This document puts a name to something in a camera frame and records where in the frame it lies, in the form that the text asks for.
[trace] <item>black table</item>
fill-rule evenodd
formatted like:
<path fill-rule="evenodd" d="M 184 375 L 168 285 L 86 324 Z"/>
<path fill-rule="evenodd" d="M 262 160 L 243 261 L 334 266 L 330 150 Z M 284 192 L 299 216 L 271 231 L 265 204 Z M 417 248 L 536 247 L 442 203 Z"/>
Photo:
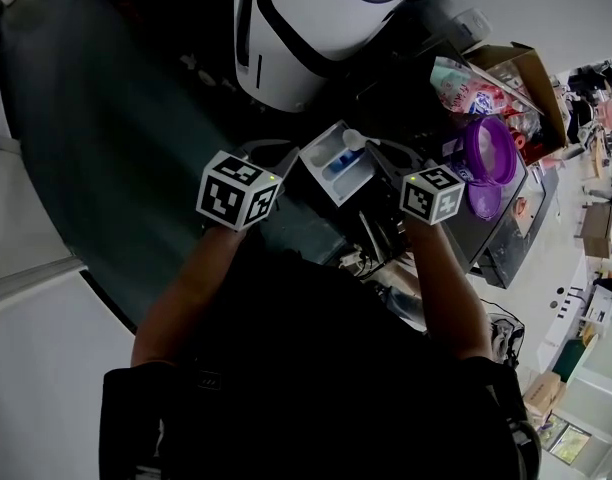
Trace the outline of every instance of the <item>black table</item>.
<path fill-rule="evenodd" d="M 511 215 L 507 215 L 501 221 L 495 236 L 489 241 L 484 254 L 477 261 L 481 275 L 490 285 L 498 288 L 510 286 L 546 218 L 551 202 L 557 193 L 559 176 L 557 170 L 552 168 L 541 175 L 540 179 L 544 199 L 535 213 L 526 236 L 522 235 L 517 221 Z"/>
<path fill-rule="evenodd" d="M 478 116 L 452 114 L 442 106 L 429 83 L 437 56 L 466 63 L 448 41 L 439 39 L 415 51 L 412 59 L 393 63 L 374 83 L 351 80 L 359 95 L 356 105 L 349 109 L 348 123 L 369 137 L 406 144 L 424 158 L 444 162 L 443 145 Z M 493 219 L 484 221 L 475 216 L 465 192 L 459 213 L 442 223 L 464 272 L 481 275 L 473 267 L 506 221 L 528 176 L 521 155 L 517 158 L 515 177 L 503 188 L 501 209 Z"/>
<path fill-rule="evenodd" d="M 201 234 L 203 166 L 219 149 L 260 138 L 245 110 L 213 112 L 160 47 L 106 0 L 0 7 L 2 99 L 28 173 L 64 241 L 134 323 Z M 305 118 L 286 118 L 301 124 L 280 128 L 315 137 L 331 124 L 330 116 Z M 343 234 L 287 185 L 281 211 L 261 225 L 269 247 L 328 261 Z M 465 270 L 498 224 L 462 208 L 447 226 Z"/>

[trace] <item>plastic bag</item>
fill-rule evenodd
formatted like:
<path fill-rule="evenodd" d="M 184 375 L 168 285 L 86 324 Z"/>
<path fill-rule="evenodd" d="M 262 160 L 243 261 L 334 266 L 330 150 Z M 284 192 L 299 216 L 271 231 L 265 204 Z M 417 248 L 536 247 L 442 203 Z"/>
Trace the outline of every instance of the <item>plastic bag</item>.
<path fill-rule="evenodd" d="M 539 114 L 534 110 L 507 117 L 506 125 L 509 128 L 515 128 L 515 130 L 523 134 L 528 140 L 532 139 L 533 135 L 542 128 L 539 121 Z"/>
<path fill-rule="evenodd" d="M 524 85 L 519 69 L 517 69 L 517 66 L 515 66 L 515 63 L 512 60 L 502 62 L 497 66 L 487 69 L 486 71 L 500 82 L 504 82 L 511 89 L 515 89 L 527 98 L 530 98 L 530 94 Z"/>
<path fill-rule="evenodd" d="M 451 112 L 512 115 L 524 110 L 520 102 L 502 89 L 446 57 L 435 59 L 430 83 L 442 105 Z"/>

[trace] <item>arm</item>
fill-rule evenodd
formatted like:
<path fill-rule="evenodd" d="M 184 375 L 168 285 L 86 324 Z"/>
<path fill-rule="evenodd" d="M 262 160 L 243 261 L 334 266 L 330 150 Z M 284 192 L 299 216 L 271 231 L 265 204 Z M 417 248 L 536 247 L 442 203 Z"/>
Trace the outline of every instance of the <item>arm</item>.
<path fill-rule="evenodd" d="M 411 274 L 408 270 L 403 268 L 399 263 L 395 265 L 395 274 L 399 276 L 399 278 L 404 282 L 404 284 L 408 287 L 408 289 L 413 292 L 418 298 L 422 296 L 422 289 L 419 286 L 419 279 Z"/>
<path fill-rule="evenodd" d="M 216 226 L 206 231 L 190 258 L 153 304 L 135 336 L 131 366 L 177 363 L 224 282 L 246 233 Z"/>
<path fill-rule="evenodd" d="M 431 339 L 459 359 L 491 359 L 486 311 L 457 263 L 442 227 L 409 217 L 406 233 L 415 255 Z"/>

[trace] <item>fiducial marker cube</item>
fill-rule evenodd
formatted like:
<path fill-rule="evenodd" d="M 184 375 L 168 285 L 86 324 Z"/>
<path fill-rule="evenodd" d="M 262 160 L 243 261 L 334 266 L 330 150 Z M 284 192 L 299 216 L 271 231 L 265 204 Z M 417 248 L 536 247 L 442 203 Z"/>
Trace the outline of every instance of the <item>fiducial marker cube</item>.
<path fill-rule="evenodd" d="M 399 207 L 433 225 L 456 215 L 464 194 L 464 182 L 440 165 L 404 177 Z"/>
<path fill-rule="evenodd" d="M 235 231 L 266 217 L 282 178 L 225 151 L 206 165 L 197 198 L 197 211 Z"/>

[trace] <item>box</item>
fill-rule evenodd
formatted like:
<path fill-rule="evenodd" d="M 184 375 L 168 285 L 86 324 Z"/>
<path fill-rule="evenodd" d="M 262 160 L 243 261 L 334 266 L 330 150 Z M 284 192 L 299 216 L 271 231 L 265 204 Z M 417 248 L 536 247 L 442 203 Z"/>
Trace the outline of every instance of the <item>box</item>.
<path fill-rule="evenodd" d="M 431 226 L 457 215 L 464 181 L 445 165 L 404 176 L 399 208 Z"/>
<path fill-rule="evenodd" d="M 235 231 L 266 218 L 282 178 L 218 151 L 204 167 L 196 210 Z"/>
<path fill-rule="evenodd" d="M 553 372 L 542 373 L 524 395 L 524 405 L 533 416 L 542 417 L 550 413 L 562 399 L 566 384 Z"/>
<path fill-rule="evenodd" d="M 612 244 L 612 205 L 595 203 L 586 209 L 579 237 L 584 242 L 586 256 L 610 258 Z"/>
<path fill-rule="evenodd" d="M 299 153 L 308 171 L 337 206 L 341 206 L 375 174 L 372 156 L 351 151 L 344 143 L 349 127 L 338 121 Z"/>
<path fill-rule="evenodd" d="M 530 46 L 519 43 L 512 45 L 485 45 L 467 54 L 466 58 L 485 71 L 507 61 L 512 61 L 517 67 L 531 100 L 544 113 L 542 118 L 544 142 L 528 142 L 521 149 L 524 162 L 530 165 L 566 145 L 566 128 L 555 91 L 539 55 Z"/>

